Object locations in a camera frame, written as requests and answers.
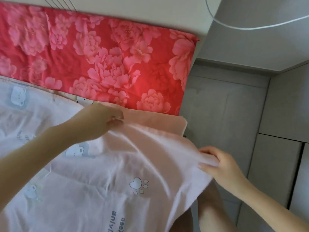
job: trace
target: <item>person's right hand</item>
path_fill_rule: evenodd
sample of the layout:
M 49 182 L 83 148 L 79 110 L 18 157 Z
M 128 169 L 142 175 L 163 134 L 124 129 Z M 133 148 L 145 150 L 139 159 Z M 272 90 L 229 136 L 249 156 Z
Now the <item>person's right hand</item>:
M 252 186 L 230 154 L 211 146 L 203 147 L 199 151 L 217 157 L 219 160 L 217 167 L 200 163 L 199 168 L 210 174 L 220 186 L 234 196 L 241 198 L 241 195 Z

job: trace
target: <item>paw print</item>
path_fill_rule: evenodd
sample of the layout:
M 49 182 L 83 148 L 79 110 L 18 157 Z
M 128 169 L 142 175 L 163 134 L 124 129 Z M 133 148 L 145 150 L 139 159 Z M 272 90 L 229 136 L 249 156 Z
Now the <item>paw print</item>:
M 134 178 L 134 181 L 130 183 L 130 187 L 132 187 L 133 189 L 135 190 L 139 190 L 142 186 L 142 181 L 140 178 Z M 143 185 L 143 188 L 148 188 L 148 185 L 144 184 Z M 138 191 L 140 194 L 143 194 L 144 191 L 142 189 L 140 189 Z

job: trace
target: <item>red blanket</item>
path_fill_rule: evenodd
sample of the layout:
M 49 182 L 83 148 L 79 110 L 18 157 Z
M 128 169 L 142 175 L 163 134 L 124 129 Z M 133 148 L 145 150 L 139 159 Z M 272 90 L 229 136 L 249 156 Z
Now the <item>red blanket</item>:
M 197 38 L 106 16 L 0 2 L 0 74 L 178 115 Z

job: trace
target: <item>cartoon animal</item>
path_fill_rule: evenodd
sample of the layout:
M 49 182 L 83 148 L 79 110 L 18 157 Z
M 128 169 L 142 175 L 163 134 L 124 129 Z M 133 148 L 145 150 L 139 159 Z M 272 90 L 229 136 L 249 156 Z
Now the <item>cartoon animal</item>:
M 80 105 L 87 106 L 87 105 L 93 104 L 94 101 L 77 96 L 77 99 L 75 100 L 75 102 L 79 103 Z
M 89 144 L 87 142 L 74 144 L 66 150 L 65 155 L 66 156 L 83 156 L 83 157 L 94 159 L 95 156 L 88 154 L 88 149 L 89 149 Z
M 135 189 L 135 190 L 138 190 L 140 189 L 142 186 L 142 181 L 140 178 L 134 178 L 134 181 L 130 183 L 130 187 Z M 144 184 L 143 185 L 143 188 L 148 188 L 148 185 Z M 141 189 L 138 191 L 140 194 L 143 194 L 144 191 Z
M 17 106 L 23 106 L 26 100 L 26 88 L 14 86 L 11 93 L 11 102 Z
M 29 199 L 34 199 L 35 201 L 39 200 L 37 196 L 37 186 L 35 184 L 28 184 L 25 188 L 24 194 Z

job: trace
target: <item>person's left hand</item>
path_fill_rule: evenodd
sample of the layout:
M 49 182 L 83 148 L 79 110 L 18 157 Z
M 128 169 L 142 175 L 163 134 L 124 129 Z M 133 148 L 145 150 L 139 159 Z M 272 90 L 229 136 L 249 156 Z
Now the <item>person's left hand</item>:
M 121 110 L 94 103 L 80 110 L 75 116 L 64 122 L 66 132 L 74 143 L 99 138 L 109 129 L 122 123 Z

